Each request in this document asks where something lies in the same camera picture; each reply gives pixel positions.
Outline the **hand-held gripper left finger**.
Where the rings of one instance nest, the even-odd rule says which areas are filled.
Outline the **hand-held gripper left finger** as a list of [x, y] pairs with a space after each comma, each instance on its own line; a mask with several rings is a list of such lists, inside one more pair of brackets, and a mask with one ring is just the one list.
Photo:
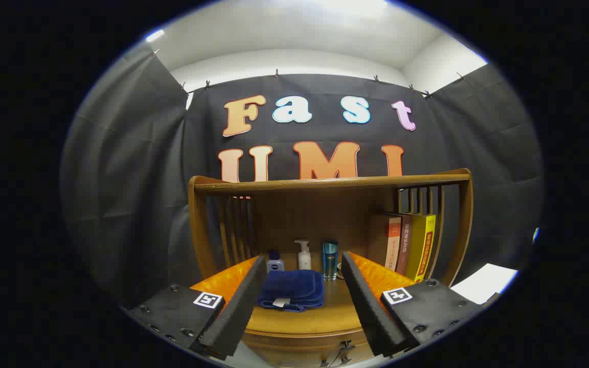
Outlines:
[[157, 337], [204, 358], [234, 355], [266, 277], [252, 257], [192, 287], [172, 284], [125, 313]]

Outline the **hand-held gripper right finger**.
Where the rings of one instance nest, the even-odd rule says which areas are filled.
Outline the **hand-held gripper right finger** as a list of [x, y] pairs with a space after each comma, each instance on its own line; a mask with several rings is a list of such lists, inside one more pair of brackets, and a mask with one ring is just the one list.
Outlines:
[[341, 270], [375, 355], [392, 356], [435, 342], [482, 310], [439, 280], [416, 283], [349, 251], [342, 254]]

